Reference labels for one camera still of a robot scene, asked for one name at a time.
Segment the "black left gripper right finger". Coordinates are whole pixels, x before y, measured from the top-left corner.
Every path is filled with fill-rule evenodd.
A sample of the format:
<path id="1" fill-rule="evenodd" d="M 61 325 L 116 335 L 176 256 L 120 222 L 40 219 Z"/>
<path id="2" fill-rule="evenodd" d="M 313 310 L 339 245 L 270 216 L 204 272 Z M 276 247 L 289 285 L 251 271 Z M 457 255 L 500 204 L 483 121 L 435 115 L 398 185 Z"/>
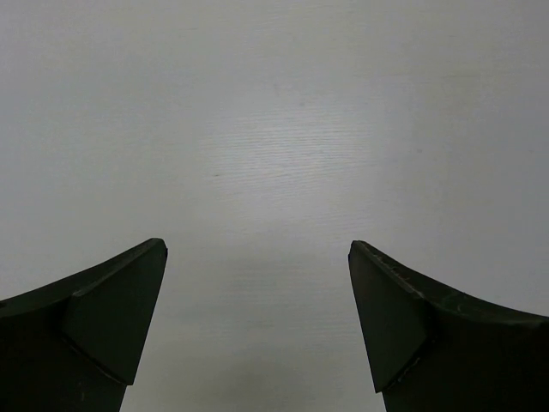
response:
<path id="1" fill-rule="evenodd" d="M 361 240 L 348 265 L 388 411 L 547 410 L 547 317 L 465 294 Z"/>

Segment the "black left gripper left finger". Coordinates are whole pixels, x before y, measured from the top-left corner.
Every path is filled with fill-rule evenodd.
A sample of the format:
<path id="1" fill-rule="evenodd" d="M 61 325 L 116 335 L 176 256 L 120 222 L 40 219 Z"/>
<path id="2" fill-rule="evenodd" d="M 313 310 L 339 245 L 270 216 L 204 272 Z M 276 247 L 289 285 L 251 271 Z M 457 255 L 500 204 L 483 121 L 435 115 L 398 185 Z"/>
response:
<path id="1" fill-rule="evenodd" d="M 3 411 L 118 411 L 133 385 L 168 250 L 152 238 L 1 302 Z"/>

